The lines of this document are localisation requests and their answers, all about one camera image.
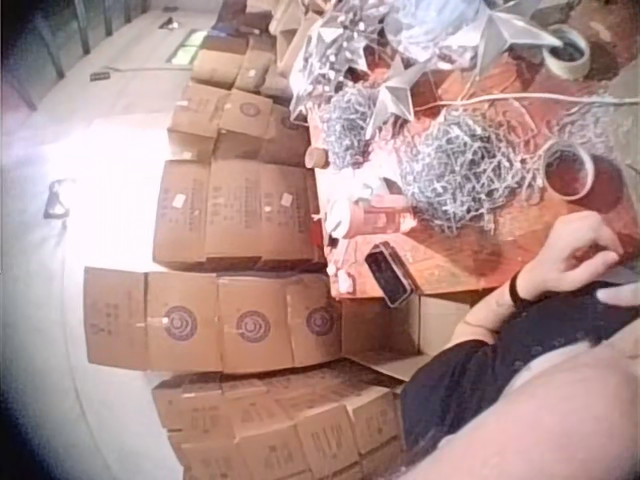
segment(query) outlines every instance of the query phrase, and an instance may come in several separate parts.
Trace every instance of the white cable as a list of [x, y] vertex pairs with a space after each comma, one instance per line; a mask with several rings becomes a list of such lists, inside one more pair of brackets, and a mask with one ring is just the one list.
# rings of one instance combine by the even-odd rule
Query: white cable
[[428, 110], [430, 108], [439, 107], [441, 105], [465, 106], [475, 103], [491, 102], [494, 100], [510, 100], [510, 99], [527, 99], [541, 98], [546, 100], [560, 100], [563, 102], [573, 103], [604, 103], [609, 105], [635, 105], [640, 103], [640, 98], [610, 98], [610, 97], [572, 97], [568, 95], [559, 95], [557, 93], [496, 93], [492, 95], [481, 95], [479, 97], [470, 98], [468, 100], [450, 100], [435, 102], [425, 107], [417, 108], [416, 111]]

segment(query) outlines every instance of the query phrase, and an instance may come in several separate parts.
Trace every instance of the concrete floor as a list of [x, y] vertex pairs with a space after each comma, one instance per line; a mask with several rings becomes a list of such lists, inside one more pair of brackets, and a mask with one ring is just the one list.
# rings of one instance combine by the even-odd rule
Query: concrete floor
[[[165, 129], [189, 78], [185, 70], [115, 73], [101, 66], [167, 68], [193, 28], [215, 14], [178, 12], [181, 28], [150, 12], [83, 58], [14, 135], [3, 138], [3, 393], [24, 432], [59, 478], [181, 478], [157, 419], [161, 375], [89, 365], [82, 324], [84, 265], [151, 264]], [[65, 229], [43, 220], [49, 182], [76, 179]]]

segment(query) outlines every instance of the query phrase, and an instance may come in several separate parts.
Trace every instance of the dark sleeve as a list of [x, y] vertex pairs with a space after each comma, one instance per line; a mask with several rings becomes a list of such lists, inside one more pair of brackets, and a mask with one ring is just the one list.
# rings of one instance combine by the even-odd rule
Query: dark sleeve
[[493, 345], [468, 340], [443, 350], [414, 374], [400, 395], [409, 449], [420, 445], [431, 451], [495, 401], [494, 357]]

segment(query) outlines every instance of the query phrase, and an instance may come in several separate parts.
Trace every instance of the smartphone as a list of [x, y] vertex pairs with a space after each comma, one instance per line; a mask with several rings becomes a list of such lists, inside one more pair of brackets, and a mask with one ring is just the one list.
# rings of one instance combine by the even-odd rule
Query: smartphone
[[391, 308], [402, 305], [415, 291], [402, 259], [389, 244], [376, 244], [364, 259]]

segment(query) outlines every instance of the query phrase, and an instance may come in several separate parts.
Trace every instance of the silver star ornament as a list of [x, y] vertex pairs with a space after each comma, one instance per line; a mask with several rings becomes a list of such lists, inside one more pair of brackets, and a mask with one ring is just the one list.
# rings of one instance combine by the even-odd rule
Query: silver star ornament
[[476, 76], [487, 73], [512, 45], [561, 47], [562, 41], [529, 17], [541, 0], [518, 0], [497, 10], [483, 9], [478, 18], [445, 40], [449, 47], [478, 47]]
[[402, 59], [396, 56], [389, 69], [389, 78], [379, 88], [376, 107], [367, 126], [366, 138], [371, 138], [378, 127], [384, 125], [391, 115], [397, 115], [408, 121], [414, 119], [411, 86], [426, 69], [427, 63], [421, 62], [405, 70]]

